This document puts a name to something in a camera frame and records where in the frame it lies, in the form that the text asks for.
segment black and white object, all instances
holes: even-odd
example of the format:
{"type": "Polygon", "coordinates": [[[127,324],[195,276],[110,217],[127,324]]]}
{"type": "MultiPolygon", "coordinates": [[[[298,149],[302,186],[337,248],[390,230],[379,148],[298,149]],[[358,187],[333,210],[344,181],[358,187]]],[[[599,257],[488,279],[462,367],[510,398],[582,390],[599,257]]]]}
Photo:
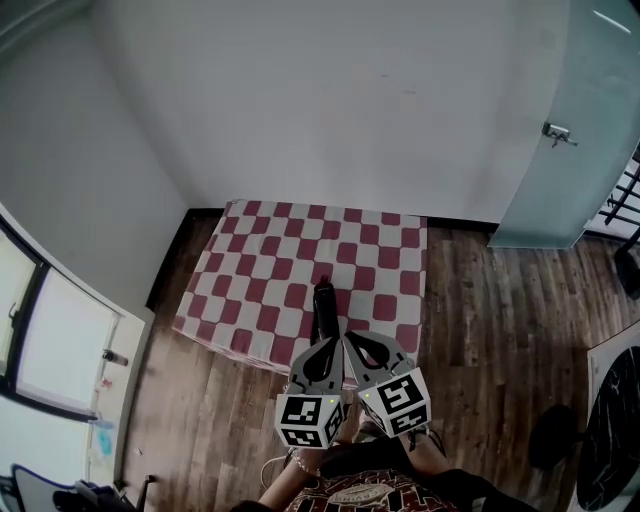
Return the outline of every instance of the black and white object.
{"type": "Polygon", "coordinates": [[[344,348],[325,339],[293,362],[290,383],[276,401],[276,430],[295,448],[328,448],[345,420],[344,348]]]}
{"type": "Polygon", "coordinates": [[[389,437],[431,420],[422,372],[393,338],[349,331],[312,345],[293,362],[285,394],[276,401],[276,430],[289,447],[328,448],[346,419],[344,352],[366,414],[389,437]]]}
{"type": "Polygon", "coordinates": [[[397,340],[371,331],[349,331],[344,345],[362,406],[389,437],[431,420],[422,372],[397,340]]]}
{"type": "Polygon", "coordinates": [[[358,398],[367,415],[389,437],[396,437],[431,420],[431,399],[418,368],[361,389],[358,398]]]}
{"type": "Polygon", "coordinates": [[[276,430],[296,448],[329,448],[344,422],[340,395],[278,395],[276,430]]]}

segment red and white checkered cloth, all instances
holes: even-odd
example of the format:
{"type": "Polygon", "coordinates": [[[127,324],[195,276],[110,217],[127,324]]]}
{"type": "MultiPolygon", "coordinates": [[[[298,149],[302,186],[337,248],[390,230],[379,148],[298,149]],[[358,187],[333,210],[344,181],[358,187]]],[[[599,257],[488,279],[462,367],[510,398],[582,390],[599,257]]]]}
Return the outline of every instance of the red and white checkered cloth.
{"type": "Polygon", "coordinates": [[[392,336],[415,360],[426,247],[420,217],[233,201],[200,256],[173,328],[211,350],[286,375],[309,347],[313,287],[326,274],[342,332],[392,336]]]}

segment glass panel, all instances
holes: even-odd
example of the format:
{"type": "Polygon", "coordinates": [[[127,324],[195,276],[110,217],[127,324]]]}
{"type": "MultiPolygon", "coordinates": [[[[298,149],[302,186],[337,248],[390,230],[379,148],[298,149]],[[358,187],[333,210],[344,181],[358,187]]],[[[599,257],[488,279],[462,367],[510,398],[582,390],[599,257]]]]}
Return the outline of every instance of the glass panel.
{"type": "Polygon", "coordinates": [[[13,335],[10,314],[19,309],[36,264],[0,231],[0,375],[7,368],[13,335]]]}
{"type": "Polygon", "coordinates": [[[640,137],[639,51],[640,17],[628,0],[571,0],[549,122],[579,145],[541,137],[490,246],[566,248],[580,237],[640,137]]]}
{"type": "Polygon", "coordinates": [[[29,322],[17,390],[41,401],[90,410],[117,315],[51,270],[29,322]]]}
{"type": "Polygon", "coordinates": [[[58,418],[0,397],[0,474],[22,464],[56,482],[86,478],[91,425],[58,418]]]}

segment frosted glass door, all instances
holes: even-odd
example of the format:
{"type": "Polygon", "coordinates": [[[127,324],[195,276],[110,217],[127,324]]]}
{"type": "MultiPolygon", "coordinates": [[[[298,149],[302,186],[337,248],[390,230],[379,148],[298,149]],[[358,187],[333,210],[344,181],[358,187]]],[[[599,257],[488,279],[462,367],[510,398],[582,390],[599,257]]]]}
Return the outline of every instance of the frosted glass door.
{"type": "Polygon", "coordinates": [[[580,237],[640,138],[639,52],[640,16],[628,0],[571,0],[548,121],[579,145],[553,147],[541,135],[490,246],[566,248],[580,237]]]}

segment bracelet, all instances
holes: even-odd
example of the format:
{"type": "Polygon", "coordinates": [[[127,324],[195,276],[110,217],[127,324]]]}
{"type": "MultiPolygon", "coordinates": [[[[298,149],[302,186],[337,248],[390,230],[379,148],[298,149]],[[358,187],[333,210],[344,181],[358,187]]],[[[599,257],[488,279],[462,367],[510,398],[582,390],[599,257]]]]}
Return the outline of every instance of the bracelet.
{"type": "Polygon", "coordinates": [[[298,467],[304,471],[305,473],[307,473],[308,475],[311,476],[315,476],[315,477],[319,477],[320,476],[320,470],[319,469],[310,469],[307,466],[304,465],[304,462],[302,462],[302,460],[300,460],[300,453],[298,452],[298,450],[295,450],[293,452],[293,460],[296,461],[296,464],[298,465],[298,467]]]}

